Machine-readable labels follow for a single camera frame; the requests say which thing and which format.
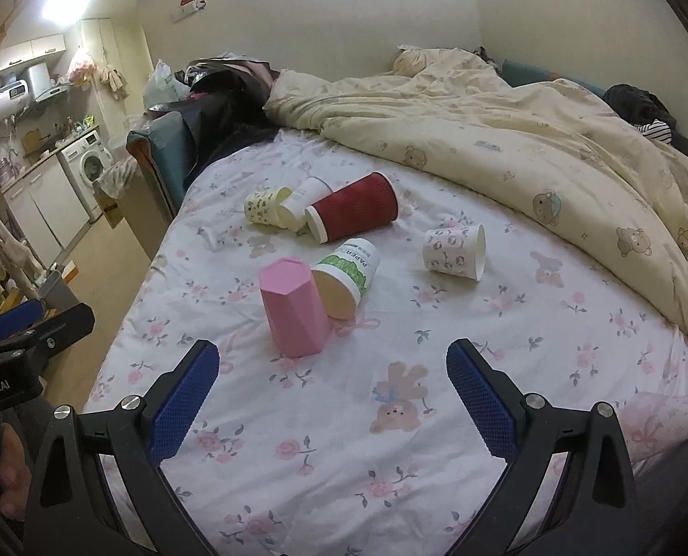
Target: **human hand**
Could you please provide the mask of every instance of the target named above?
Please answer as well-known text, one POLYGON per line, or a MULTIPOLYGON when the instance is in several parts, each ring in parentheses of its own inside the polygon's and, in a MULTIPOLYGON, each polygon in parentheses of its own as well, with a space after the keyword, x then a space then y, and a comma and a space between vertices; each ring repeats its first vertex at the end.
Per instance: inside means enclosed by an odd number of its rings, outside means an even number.
POLYGON ((30 493, 32 474, 25 463, 24 447, 19 436, 8 424, 3 424, 1 435, 0 513, 12 520, 24 521, 27 495, 30 493))

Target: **red corrugated paper cup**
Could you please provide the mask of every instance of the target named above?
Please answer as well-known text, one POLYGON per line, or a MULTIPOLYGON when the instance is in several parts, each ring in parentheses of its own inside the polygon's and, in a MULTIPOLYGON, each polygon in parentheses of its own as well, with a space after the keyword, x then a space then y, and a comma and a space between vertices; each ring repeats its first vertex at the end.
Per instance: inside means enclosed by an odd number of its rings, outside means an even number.
POLYGON ((305 209, 310 231, 322 245, 389 224, 397 218, 398 198, 393 184, 378 171, 305 209))

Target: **kitchen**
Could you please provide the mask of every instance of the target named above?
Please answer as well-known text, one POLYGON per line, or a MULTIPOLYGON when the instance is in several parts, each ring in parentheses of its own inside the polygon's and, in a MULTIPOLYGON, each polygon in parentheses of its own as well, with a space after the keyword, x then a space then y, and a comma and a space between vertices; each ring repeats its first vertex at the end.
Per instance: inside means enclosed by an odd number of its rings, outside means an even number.
POLYGON ((0 219, 61 263, 101 215, 152 70, 135 0, 28 0, 0 42, 0 219))

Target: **bed sheet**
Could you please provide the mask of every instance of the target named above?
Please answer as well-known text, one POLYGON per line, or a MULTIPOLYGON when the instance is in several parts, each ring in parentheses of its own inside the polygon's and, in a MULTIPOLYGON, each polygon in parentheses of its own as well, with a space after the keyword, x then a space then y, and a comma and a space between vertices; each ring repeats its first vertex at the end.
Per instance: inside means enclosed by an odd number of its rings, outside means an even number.
MULTIPOLYGON (((143 394, 195 340, 213 341, 219 378, 162 469, 217 550, 441 555, 504 468, 446 375, 447 347, 462 337, 520 390, 553 405, 588 409, 604 399, 621 412, 634 405, 628 422, 622 418, 638 460, 660 451, 666 432, 668 444, 688 436, 688 338, 649 302, 523 214, 292 130, 196 180, 86 411, 143 394), (395 223, 364 235, 382 254, 371 289, 355 319, 335 323, 320 355, 287 359, 271 340, 259 271, 280 256, 314 264, 337 245, 247 224, 244 197, 294 187, 309 175, 338 189, 373 170, 393 181, 400 212, 395 223), (424 268, 425 231, 478 223, 487 238, 480 283, 424 268), (398 398, 415 385, 425 397, 398 398), (650 418, 671 399, 678 400, 674 415, 650 418)), ((139 537, 115 466, 105 468, 139 537)), ((561 469, 556 458, 549 476, 561 469)), ((550 497, 542 492, 529 525, 550 497)))

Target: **countertop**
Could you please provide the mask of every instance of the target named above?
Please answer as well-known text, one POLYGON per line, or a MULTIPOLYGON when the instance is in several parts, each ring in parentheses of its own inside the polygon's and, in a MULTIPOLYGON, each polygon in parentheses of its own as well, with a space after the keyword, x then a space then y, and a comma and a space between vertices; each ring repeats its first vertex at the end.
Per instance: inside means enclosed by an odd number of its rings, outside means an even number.
POLYGON ((18 183, 20 180, 23 180, 25 177, 27 177, 30 173, 35 171, 39 166, 41 166, 45 161, 49 160, 52 156, 57 155, 61 150, 64 148, 68 148, 76 142, 77 140, 81 140, 85 135, 93 132, 95 129, 98 129, 99 125, 93 125, 89 129, 85 129, 83 132, 74 134, 70 138, 67 139, 66 142, 61 144, 59 148, 56 148, 55 150, 51 150, 47 155, 42 157, 40 161, 35 163, 34 165, 30 165, 26 170, 24 170, 22 173, 20 173, 19 176, 13 177, 13 179, 10 179, 7 183, 5 183, 4 186, 0 188, 0 194, 4 194, 8 190, 11 190, 13 187, 15 187, 16 183, 18 183))

